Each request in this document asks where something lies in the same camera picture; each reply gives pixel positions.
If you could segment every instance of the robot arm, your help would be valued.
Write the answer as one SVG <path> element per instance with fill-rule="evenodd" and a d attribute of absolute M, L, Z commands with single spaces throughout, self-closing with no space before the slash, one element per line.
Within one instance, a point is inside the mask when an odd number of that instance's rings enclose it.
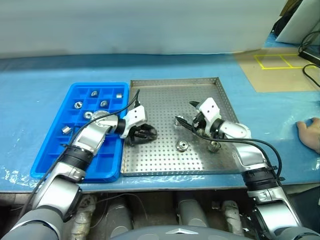
<path fill-rule="evenodd" d="M 77 183 L 86 175 L 92 159 L 99 151 L 107 134 L 119 134 L 153 140 L 157 131 L 147 122 L 145 108 L 138 104 L 123 119 L 98 110 L 73 142 L 65 147 L 41 189 L 35 195 L 32 210 L 26 213 L 3 237 L 3 240 L 37 239 L 61 240 L 63 222 L 75 213 L 82 190 Z"/>
<path fill-rule="evenodd" d="M 192 101 L 190 104 L 196 107 L 198 114 L 192 124 L 176 117 L 182 126 L 192 131 L 196 130 L 197 135 L 201 133 L 213 141 L 237 140 L 225 144 L 232 150 L 234 160 L 248 188 L 247 194 L 254 202 L 252 212 L 259 237 L 268 240 L 300 239 L 296 237 L 306 231 L 306 228 L 302 227 L 298 215 L 281 187 L 279 178 L 274 172 L 275 168 L 269 165 L 258 148 L 239 142 L 239 140 L 250 140 L 249 128 L 240 123 L 223 120 L 220 109 L 212 97 L 202 103 Z M 294 237 L 284 238 L 284 235 L 288 237 L 288 232 Z"/>

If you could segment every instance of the metal cylinder part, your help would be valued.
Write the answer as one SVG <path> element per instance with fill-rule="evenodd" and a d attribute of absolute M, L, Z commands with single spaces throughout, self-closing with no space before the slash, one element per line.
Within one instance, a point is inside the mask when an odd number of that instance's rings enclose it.
<path fill-rule="evenodd" d="M 71 127 L 69 127 L 69 126 L 64 126 L 62 129 L 61 129 L 61 131 L 63 132 L 63 134 L 69 134 L 70 132 L 71 132 L 71 130 L 72 130 L 72 128 Z"/>
<path fill-rule="evenodd" d="M 175 147 L 179 152 L 184 152 L 188 149 L 189 143 L 186 140 L 179 140 L 176 142 Z"/>
<path fill-rule="evenodd" d="M 183 192 L 178 193 L 179 224 L 197 227 L 208 227 L 207 217 L 200 204 Z"/>
<path fill-rule="evenodd" d="M 220 148 L 221 148 L 221 144 L 217 141 L 211 141 L 208 146 L 208 150 L 212 153 L 218 152 Z"/>
<path fill-rule="evenodd" d="M 125 199 L 115 199 L 106 214 L 105 239 L 113 238 L 132 229 L 131 213 Z"/>
<path fill-rule="evenodd" d="M 274 239 L 277 238 L 276 232 L 278 229 L 288 227 L 298 227 L 297 221 L 289 208 L 283 202 L 272 202 L 261 204 L 254 210 L 259 221 L 264 223 L 267 232 Z"/>

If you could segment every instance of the metal part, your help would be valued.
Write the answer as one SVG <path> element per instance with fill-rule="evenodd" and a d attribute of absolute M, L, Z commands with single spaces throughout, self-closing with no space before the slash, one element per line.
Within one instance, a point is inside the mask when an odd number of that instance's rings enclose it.
<path fill-rule="evenodd" d="M 83 117 L 84 117 L 85 119 L 90 120 L 91 117 L 92 117 L 92 115 L 93 115 L 93 113 L 92 113 L 91 111 L 86 111 L 86 112 L 83 114 Z"/>
<path fill-rule="evenodd" d="M 291 203 L 289 202 L 282 187 L 278 186 L 278 187 L 268 188 L 264 190 L 248 191 L 247 194 L 250 198 L 254 198 L 258 204 L 282 201 L 283 204 L 286 206 L 286 208 L 291 212 L 291 215 L 295 220 L 295 224 L 297 226 L 302 225 L 296 211 L 294 210 Z"/>
<path fill-rule="evenodd" d="M 180 225 L 197 227 L 209 226 L 205 212 L 195 199 L 181 199 L 178 203 L 178 214 Z"/>
<path fill-rule="evenodd" d="M 46 193 L 46 191 L 48 190 L 49 186 L 51 185 L 51 183 L 53 182 L 53 180 L 57 177 L 57 176 L 64 176 L 65 178 L 70 178 L 72 179 L 73 182 L 77 183 L 79 181 L 81 181 L 84 177 L 85 177 L 86 173 L 76 167 L 70 166 L 64 162 L 58 162 L 54 169 L 52 170 L 52 172 L 50 173 L 49 177 L 45 180 L 43 186 L 40 188 L 40 190 L 37 192 L 37 194 L 34 196 L 34 200 L 32 203 L 32 209 L 35 209 L 39 202 L 41 201 L 41 199 L 43 198 L 44 194 Z M 61 198 L 60 195 L 55 195 L 53 199 L 58 199 Z M 71 202 L 65 202 L 62 203 L 62 208 L 66 208 L 65 204 L 71 204 Z"/>
<path fill-rule="evenodd" d="M 97 97 L 98 96 L 98 91 L 93 91 L 91 92 L 91 97 Z"/>
<path fill-rule="evenodd" d="M 108 105 L 108 101 L 107 100 L 103 100 L 100 102 L 100 107 L 104 108 Z"/>
<path fill-rule="evenodd" d="M 257 216 L 261 217 L 273 239 L 277 239 L 275 231 L 287 227 L 299 227 L 291 211 L 282 202 L 274 202 L 256 206 Z"/>
<path fill-rule="evenodd" d="M 219 151 L 219 149 L 221 149 L 221 144 L 217 141 L 211 141 L 209 146 L 208 146 L 208 150 L 212 153 L 216 153 Z"/>
<path fill-rule="evenodd" d="M 67 135 L 71 132 L 72 128 L 69 126 L 64 126 L 63 128 L 61 128 L 61 131 L 63 132 L 63 134 Z"/>
<path fill-rule="evenodd" d="M 238 122 L 218 78 L 160 79 L 131 81 L 130 97 L 143 88 L 139 100 L 148 115 L 148 124 L 158 131 L 158 138 L 136 146 L 124 145 L 121 172 L 125 176 L 236 174 L 239 173 L 232 149 L 224 143 L 212 154 L 208 141 L 174 124 L 175 116 L 189 122 L 197 110 L 190 100 L 213 97 L 224 120 Z M 178 152 L 176 142 L 186 140 L 189 148 Z"/>
<path fill-rule="evenodd" d="M 179 152 L 185 152 L 189 147 L 189 143 L 186 140 L 179 140 L 176 142 L 175 147 Z"/>
<path fill-rule="evenodd" d="M 176 126 L 178 126 L 178 127 L 181 127 L 180 122 L 179 122 L 176 118 L 174 118 L 174 125 L 176 125 Z"/>
<path fill-rule="evenodd" d="M 228 223 L 229 232 L 244 236 L 244 230 L 240 220 L 239 208 L 235 201 L 227 200 L 222 203 L 222 211 Z"/>
<path fill-rule="evenodd" d="M 98 110 L 93 113 L 91 119 L 94 120 L 107 114 L 107 111 Z M 72 145 L 86 149 L 96 155 L 101 145 L 105 141 L 106 134 L 113 133 L 117 125 L 117 115 L 110 115 L 98 119 L 83 129 L 76 137 Z"/>
<path fill-rule="evenodd" d="M 106 223 L 104 225 L 106 239 L 113 238 L 134 228 L 131 213 L 123 198 L 112 201 L 106 215 Z"/>
<path fill-rule="evenodd" d="M 187 235 L 197 234 L 198 235 L 199 233 L 196 231 L 191 231 L 191 230 L 184 229 L 182 227 L 178 227 L 176 229 L 167 231 L 165 234 L 166 235 L 175 235 L 175 234 L 187 234 Z"/>
<path fill-rule="evenodd" d="M 244 143 L 226 142 L 225 144 L 232 149 L 234 162 L 240 172 L 269 167 L 258 148 Z"/>
<path fill-rule="evenodd" d="M 83 195 L 77 209 L 69 240 L 86 240 L 90 231 L 92 214 L 96 209 L 97 198 L 92 194 Z"/>
<path fill-rule="evenodd" d="M 50 206 L 65 216 L 79 192 L 79 186 L 71 181 L 56 177 L 46 189 L 36 207 Z"/>
<path fill-rule="evenodd" d="M 74 108 L 75 108 L 75 109 L 80 109 L 80 108 L 82 108 L 82 105 L 83 105 L 82 101 L 77 101 L 77 102 L 74 104 Z"/>

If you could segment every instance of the yellow tape marking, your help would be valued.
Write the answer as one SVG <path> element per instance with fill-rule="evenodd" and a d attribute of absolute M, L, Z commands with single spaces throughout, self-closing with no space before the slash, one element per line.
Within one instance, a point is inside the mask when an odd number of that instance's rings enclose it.
<path fill-rule="evenodd" d="M 284 56 L 298 56 L 297 53 L 284 53 L 284 54 L 257 54 L 254 55 L 254 59 L 257 61 L 257 63 L 260 65 L 262 70 L 276 70 L 276 69 L 302 69 L 304 66 L 292 66 L 288 60 L 284 58 Z M 275 67 L 265 67 L 262 62 L 259 60 L 258 57 L 280 57 L 288 66 L 275 66 Z"/>

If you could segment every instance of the cable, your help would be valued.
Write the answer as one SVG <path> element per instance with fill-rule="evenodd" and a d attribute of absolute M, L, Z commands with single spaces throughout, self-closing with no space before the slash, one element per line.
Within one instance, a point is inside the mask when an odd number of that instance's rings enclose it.
<path fill-rule="evenodd" d="M 257 144 L 254 144 L 252 142 L 258 142 L 258 143 L 261 143 L 261 144 L 265 144 L 267 145 L 269 148 L 271 148 L 273 150 L 273 152 L 275 153 L 276 157 L 277 157 L 277 160 L 278 160 L 278 170 L 276 172 L 276 176 L 279 178 L 280 177 L 280 174 L 281 174 L 281 171 L 282 171 L 282 159 L 280 157 L 280 154 L 279 152 L 276 150 L 276 148 L 274 146 L 272 146 L 270 143 L 266 142 L 266 141 L 262 141 L 262 140 L 259 140 L 259 139 L 254 139 L 254 138 L 232 138 L 232 139 L 220 139 L 220 138 L 209 138 L 209 137 L 205 137 L 205 136 L 202 136 L 200 135 L 196 128 L 195 128 L 195 122 L 192 122 L 192 132 L 197 135 L 198 137 L 202 138 L 202 139 L 205 139 L 205 140 L 208 140 L 208 141 L 216 141 L 216 142 L 227 142 L 227 143 L 238 143 L 238 144 L 248 144 L 248 145 L 251 145 L 251 146 L 254 146 L 256 147 L 257 149 L 259 149 L 262 154 L 264 155 L 267 163 L 271 165 L 270 163 L 270 160 L 269 160 L 269 157 L 266 153 L 266 151 L 260 147 L 259 145 Z"/>
<path fill-rule="evenodd" d="M 312 34 L 316 34 L 316 33 L 320 33 L 320 31 L 312 31 L 312 32 L 308 33 L 308 34 L 302 39 L 301 44 L 300 44 L 299 49 L 298 49 L 298 52 L 299 52 L 299 53 L 301 53 L 301 52 L 303 51 L 303 49 L 302 49 L 303 47 L 308 46 L 309 44 L 312 43 L 311 41 L 305 42 L 305 40 L 307 39 L 307 37 L 309 37 L 309 36 L 312 35 Z"/>
<path fill-rule="evenodd" d="M 140 89 L 138 89 L 133 97 L 133 99 L 129 102 L 129 104 L 125 107 L 123 107 L 122 109 L 118 110 L 118 111 L 115 111 L 113 113 L 108 113 L 108 114 L 105 114 L 105 115 L 102 115 L 102 116 L 99 116 L 89 122 L 87 122 L 86 124 L 84 124 L 82 127 L 79 128 L 78 131 L 76 131 L 75 134 L 72 135 L 70 141 L 69 141 L 69 145 L 71 145 L 73 143 L 73 141 L 76 139 L 76 137 L 78 136 L 78 134 L 85 128 L 87 127 L 89 124 L 93 123 L 94 121 L 97 121 L 99 119 L 102 119 L 102 118 L 105 118 L 105 117 L 108 117 L 108 116 L 111 116 L 111 115 L 115 115 L 115 114 L 118 114 L 120 112 L 122 112 L 123 110 L 126 110 L 127 108 L 129 108 L 135 101 L 138 101 L 138 97 L 139 97 L 139 92 L 140 92 Z M 36 194 L 36 191 L 39 189 L 40 185 L 43 183 L 43 181 L 46 179 L 46 177 L 48 176 L 49 173 L 51 173 L 51 171 L 54 169 L 54 167 L 56 166 L 56 164 L 59 162 L 61 156 L 65 153 L 65 151 L 67 150 L 67 148 L 65 148 L 63 150 L 63 152 L 58 156 L 58 158 L 55 160 L 55 162 L 51 165 L 51 167 L 46 171 L 46 173 L 43 175 L 43 177 L 39 180 L 39 182 L 37 183 L 37 185 L 34 187 L 34 189 L 32 190 L 32 192 L 30 193 L 30 195 L 28 196 L 20 214 L 19 214 L 19 217 L 18 219 L 20 219 L 26 212 L 27 210 L 27 207 L 29 205 L 29 203 L 31 202 L 32 198 L 34 197 L 34 195 Z"/>
<path fill-rule="evenodd" d="M 101 202 L 103 202 L 103 201 L 107 201 L 107 200 L 111 200 L 111 199 L 116 199 L 116 198 L 122 197 L 122 196 L 124 196 L 124 195 L 134 196 L 134 197 L 136 197 L 136 198 L 139 200 L 140 205 L 141 205 L 141 207 L 142 207 L 142 209 L 143 209 L 143 212 L 144 212 L 145 220 L 148 221 L 148 216 L 147 216 L 147 212 L 146 212 L 145 206 L 144 206 L 143 202 L 141 201 L 141 198 L 140 198 L 138 195 L 136 195 L 136 194 L 133 194 L 133 193 L 122 193 L 122 194 L 117 195 L 117 196 L 111 196 L 111 197 L 107 197 L 107 198 L 105 198 L 105 199 L 101 199 L 101 200 L 97 201 L 96 203 L 98 204 L 98 203 L 101 203 Z"/>
<path fill-rule="evenodd" d="M 104 216 L 105 216 L 105 213 L 106 213 L 106 210 L 107 210 L 107 206 L 108 206 L 108 201 L 106 201 L 106 203 L 105 203 L 104 210 L 103 210 L 103 212 L 102 212 L 102 215 L 101 215 L 100 219 L 96 222 L 95 225 L 91 226 L 90 229 L 93 229 L 93 228 L 95 228 L 96 226 L 99 225 L 99 223 L 101 222 L 101 220 L 102 220 L 102 219 L 104 218 Z"/>
<path fill-rule="evenodd" d="M 19 210 L 19 209 L 22 209 L 24 206 L 20 206 L 20 207 L 17 207 L 17 208 L 12 208 L 10 209 L 10 211 L 15 211 L 15 210 Z"/>
<path fill-rule="evenodd" d="M 315 85 L 317 85 L 320 88 L 320 84 L 317 83 L 316 80 L 313 79 L 313 77 L 311 77 L 309 74 L 306 73 L 306 67 L 308 67 L 308 66 L 315 66 L 315 67 L 318 67 L 318 68 L 320 68 L 320 66 L 317 65 L 317 64 L 307 64 L 302 68 L 303 74 L 306 75 L 312 82 L 314 82 Z"/>
<path fill-rule="evenodd" d="M 26 202 L 23 205 L 23 208 L 19 214 L 18 219 L 20 219 L 26 212 L 27 207 L 29 205 L 29 203 L 31 202 L 32 198 L 34 197 L 34 195 L 36 194 L 36 191 L 38 190 L 38 188 L 40 187 L 40 185 L 42 184 L 42 182 L 46 179 L 46 177 L 48 176 L 48 174 L 54 169 L 54 167 L 57 165 L 57 163 L 59 162 L 59 159 L 61 158 L 61 156 L 65 153 L 66 148 L 63 150 L 63 152 L 58 156 L 58 158 L 55 160 L 55 162 L 51 165 L 51 167 L 46 171 L 46 173 L 43 175 L 43 177 L 39 180 L 39 182 L 36 184 L 36 186 L 34 187 L 34 189 L 32 190 L 32 192 L 30 193 L 30 195 L 28 196 Z"/>

